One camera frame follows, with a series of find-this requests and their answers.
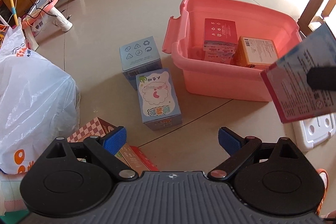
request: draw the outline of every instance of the beige floor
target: beige floor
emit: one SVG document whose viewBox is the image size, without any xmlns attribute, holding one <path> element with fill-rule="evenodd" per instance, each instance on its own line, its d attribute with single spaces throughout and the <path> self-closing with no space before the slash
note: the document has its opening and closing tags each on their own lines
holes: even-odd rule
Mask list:
<svg viewBox="0 0 336 224">
<path fill-rule="evenodd" d="M 160 170 L 209 171 L 228 158 L 217 132 L 227 126 L 242 136 L 265 142 L 281 136 L 295 139 L 291 124 L 281 124 L 273 103 L 247 102 L 190 94 L 183 74 L 169 55 L 169 67 L 183 115 L 183 124 L 153 132 L 142 124 L 137 93 L 121 74 L 119 47 L 154 36 L 162 47 L 170 16 L 179 16 L 182 0 L 60 0 L 72 15 L 73 28 L 63 33 L 49 23 L 37 36 L 38 52 L 64 69 L 81 90 L 81 125 L 98 116 L 128 131 L 128 142 L 141 146 Z M 308 0 L 242 0 L 270 7 L 298 19 Z M 329 171 L 331 188 L 323 212 L 336 196 L 336 137 L 306 154 L 316 168 Z"/>
</svg>

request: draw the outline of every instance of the orange shoe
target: orange shoe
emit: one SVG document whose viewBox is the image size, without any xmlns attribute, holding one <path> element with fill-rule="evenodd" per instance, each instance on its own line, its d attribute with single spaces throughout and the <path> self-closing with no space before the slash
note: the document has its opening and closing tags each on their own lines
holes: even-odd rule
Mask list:
<svg viewBox="0 0 336 224">
<path fill-rule="evenodd" d="M 316 214 L 319 215 L 321 208 L 322 208 L 323 201 L 325 200 L 326 195 L 327 195 L 327 191 L 329 187 L 329 177 L 328 177 L 328 173 L 324 169 L 317 169 L 316 171 L 320 175 L 321 179 L 323 180 L 324 187 L 325 187 L 323 198 L 320 202 L 319 207 L 316 210 Z"/>
</svg>

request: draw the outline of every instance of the metal screw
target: metal screw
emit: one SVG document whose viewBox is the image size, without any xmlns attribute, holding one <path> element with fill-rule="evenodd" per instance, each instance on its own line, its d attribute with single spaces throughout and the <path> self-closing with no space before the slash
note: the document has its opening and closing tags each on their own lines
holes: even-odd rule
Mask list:
<svg viewBox="0 0 336 224">
<path fill-rule="evenodd" d="M 217 179 L 222 179 L 227 175 L 227 173 L 224 170 L 213 170 L 211 171 L 210 174 Z"/>
<path fill-rule="evenodd" d="M 133 170 L 121 170 L 119 175 L 124 179 L 130 179 L 135 176 L 135 172 Z"/>
</svg>

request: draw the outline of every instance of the blue gripper pad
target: blue gripper pad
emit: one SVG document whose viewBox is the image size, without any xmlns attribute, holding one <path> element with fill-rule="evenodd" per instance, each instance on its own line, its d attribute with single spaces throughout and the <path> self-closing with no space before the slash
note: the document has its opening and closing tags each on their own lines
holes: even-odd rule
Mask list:
<svg viewBox="0 0 336 224">
<path fill-rule="evenodd" d="M 104 137 L 103 147 L 112 155 L 115 155 L 126 143 L 126 138 L 126 128 L 117 127 Z"/>
<path fill-rule="evenodd" d="M 242 137 L 229 130 L 227 127 L 222 127 L 218 131 L 218 142 L 230 156 L 241 149 L 243 140 Z"/>
</svg>

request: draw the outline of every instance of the pink easel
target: pink easel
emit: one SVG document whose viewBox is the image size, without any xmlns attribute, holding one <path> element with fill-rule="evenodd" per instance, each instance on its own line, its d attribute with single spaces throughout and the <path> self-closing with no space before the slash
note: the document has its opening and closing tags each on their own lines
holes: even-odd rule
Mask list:
<svg viewBox="0 0 336 224">
<path fill-rule="evenodd" d="M 38 44 L 33 36 L 31 26 L 36 20 L 41 20 L 46 13 L 55 15 L 54 19 L 56 20 L 58 26 L 63 32 L 67 32 L 71 29 L 72 23 L 68 21 L 64 15 L 55 8 L 55 5 L 58 0 L 37 0 L 33 7 L 28 12 L 28 15 L 22 20 L 22 28 L 25 30 L 26 38 L 28 40 L 29 46 L 32 50 L 38 48 Z"/>
</svg>

